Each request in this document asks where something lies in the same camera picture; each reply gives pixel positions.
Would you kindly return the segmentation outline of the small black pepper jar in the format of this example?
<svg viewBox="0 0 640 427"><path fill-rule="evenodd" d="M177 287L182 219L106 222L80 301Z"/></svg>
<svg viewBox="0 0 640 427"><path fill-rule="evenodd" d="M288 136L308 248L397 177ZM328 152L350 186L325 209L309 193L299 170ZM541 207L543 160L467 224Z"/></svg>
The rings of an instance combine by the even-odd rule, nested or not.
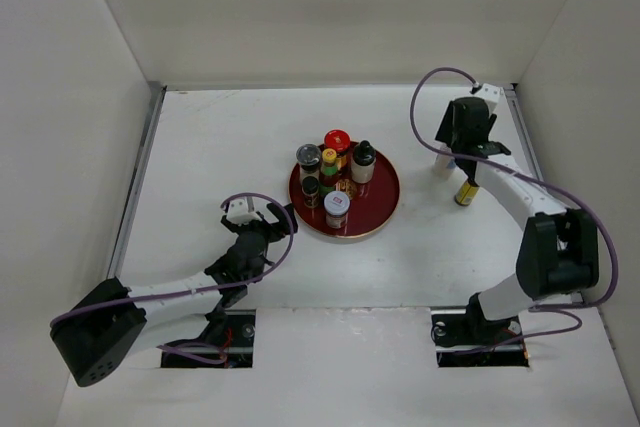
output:
<svg viewBox="0 0 640 427"><path fill-rule="evenodd" d="M308 176L302 180L304 205L309 209L315 209L319 205L319 186L319 180L316 177Z"/></svg>

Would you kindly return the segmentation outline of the white cylindrical shaker bottle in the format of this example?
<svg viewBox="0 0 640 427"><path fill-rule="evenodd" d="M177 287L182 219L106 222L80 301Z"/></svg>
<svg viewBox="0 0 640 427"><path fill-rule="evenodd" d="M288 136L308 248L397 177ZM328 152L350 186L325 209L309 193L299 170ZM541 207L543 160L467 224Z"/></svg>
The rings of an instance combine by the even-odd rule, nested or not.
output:
<svg viewBox="0 0 640 427"><path fill-rule="evenodd" d="M455 159L450 156L451 149L445 144L439 146L438 153L433 164L433 173L442 179L449 179L456 169Z"/></svg>

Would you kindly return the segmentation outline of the white lid spice jar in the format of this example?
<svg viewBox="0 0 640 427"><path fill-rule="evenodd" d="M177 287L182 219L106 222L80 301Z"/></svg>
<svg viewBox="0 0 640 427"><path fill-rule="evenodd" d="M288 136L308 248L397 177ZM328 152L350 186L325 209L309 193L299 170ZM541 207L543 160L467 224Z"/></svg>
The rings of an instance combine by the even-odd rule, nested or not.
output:
<svg viewBox="0 0 640 427"><path fill-rule="evenodd" d="M342 191L329 192L324 198L325 221L329 228L341 229L346 225L351 206L349 196Z"/></svg>

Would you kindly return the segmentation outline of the clear lid pepper grinder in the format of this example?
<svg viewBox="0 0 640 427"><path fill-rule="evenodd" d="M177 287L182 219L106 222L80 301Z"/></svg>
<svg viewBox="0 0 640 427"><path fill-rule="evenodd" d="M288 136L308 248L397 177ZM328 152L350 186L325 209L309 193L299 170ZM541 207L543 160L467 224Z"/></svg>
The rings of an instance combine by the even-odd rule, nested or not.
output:
<svg viewBox="0 0 640 427"><path fill-rule="evenodd" d="M296 151L300 181L307 177L318 178L321 160L322 152L317 145L308 143L300 146Z"/></svg>

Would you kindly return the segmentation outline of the yellow cap sauce bottle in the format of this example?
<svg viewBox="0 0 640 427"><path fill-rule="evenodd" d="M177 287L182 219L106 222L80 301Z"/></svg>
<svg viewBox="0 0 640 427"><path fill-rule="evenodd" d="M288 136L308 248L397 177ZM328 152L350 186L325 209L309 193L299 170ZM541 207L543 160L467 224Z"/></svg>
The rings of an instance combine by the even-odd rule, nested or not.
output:
<svg viewBox="0 0 640 427"><path fill-rule="evenodd" d="M340 178L337 166L337 153L334 149L326 148L322 152L322 164L319 173L319 192L321 197L335 190Z"/></svg>

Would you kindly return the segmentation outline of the yellow label brown bottle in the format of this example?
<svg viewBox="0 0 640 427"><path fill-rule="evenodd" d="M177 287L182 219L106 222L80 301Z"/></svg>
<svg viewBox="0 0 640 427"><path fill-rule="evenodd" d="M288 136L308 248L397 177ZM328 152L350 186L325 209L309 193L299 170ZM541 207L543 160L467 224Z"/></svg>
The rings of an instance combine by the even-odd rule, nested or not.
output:
<svg viewBox="0 0 640 427"><path fill-rule="evenodd" d="M479 191L479 186L472 179L466 179L460 186L454 196L454 201L457 205L462 207L468 207L473 202Z"/></svg>

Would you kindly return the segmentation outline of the red lid sauce jar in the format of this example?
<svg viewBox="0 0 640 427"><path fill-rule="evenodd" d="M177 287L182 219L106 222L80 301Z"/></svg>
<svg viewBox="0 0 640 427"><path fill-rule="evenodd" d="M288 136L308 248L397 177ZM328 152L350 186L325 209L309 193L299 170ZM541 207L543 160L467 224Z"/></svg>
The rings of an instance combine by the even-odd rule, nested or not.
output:
<svg viewBox="0 0 640 427"><path fill-rule="evenodd" d="M349 163L351 139L347 132L333 129L326 133L324 146L336 152L336 165L339 172L343 172Z"/></svg>

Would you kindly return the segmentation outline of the black cap white bottle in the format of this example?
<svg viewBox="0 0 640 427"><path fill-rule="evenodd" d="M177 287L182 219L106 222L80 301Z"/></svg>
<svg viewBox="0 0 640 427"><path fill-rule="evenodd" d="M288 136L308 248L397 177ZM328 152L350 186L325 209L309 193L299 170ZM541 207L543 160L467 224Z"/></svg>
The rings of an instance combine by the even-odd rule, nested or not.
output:
<svg viewBox="0 0 640 427"><path fill-rule="evenodd" d="M371 181L375 170L376 149L368 140L359 142L352 151L351 177L357 184Z"/></svg>

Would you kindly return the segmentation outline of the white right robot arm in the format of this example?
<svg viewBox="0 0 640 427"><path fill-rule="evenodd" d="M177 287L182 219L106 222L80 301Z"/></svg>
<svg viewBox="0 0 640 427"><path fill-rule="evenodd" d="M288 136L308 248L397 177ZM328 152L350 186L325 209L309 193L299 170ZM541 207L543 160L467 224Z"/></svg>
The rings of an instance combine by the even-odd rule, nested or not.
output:
<svg viewBox="0 0 640 427"><path fill-rule="evenodd" d="M521 312L599 279L595 220L526 180L511 151L489 138L496 119L486 101L462 97L449 103L436 134L469 183L490 193L523 232L514 274L473 294L463 313L435 317L433 337L441 347L502 342Z"/></svg>

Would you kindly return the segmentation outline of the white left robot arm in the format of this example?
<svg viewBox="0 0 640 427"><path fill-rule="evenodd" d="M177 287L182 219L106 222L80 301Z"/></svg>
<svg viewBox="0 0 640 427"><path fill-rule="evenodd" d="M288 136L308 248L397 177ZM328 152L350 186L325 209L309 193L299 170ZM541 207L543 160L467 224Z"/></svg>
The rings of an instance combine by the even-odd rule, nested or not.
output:
<svg viewBox="0 0 640 427"><path fill-rule="evenodd" d="M212 265L190 277L147 286L109 278L70 311L55 317L50 337L79 387L109 376L130 355L150 348L177 354L180 342L214 345L224 334L228 308L280 266L268 259L271 244L293 241L298 231L293 204L269 199L268 221L253 195L222 204L222 225L234 243Z"/></svg>

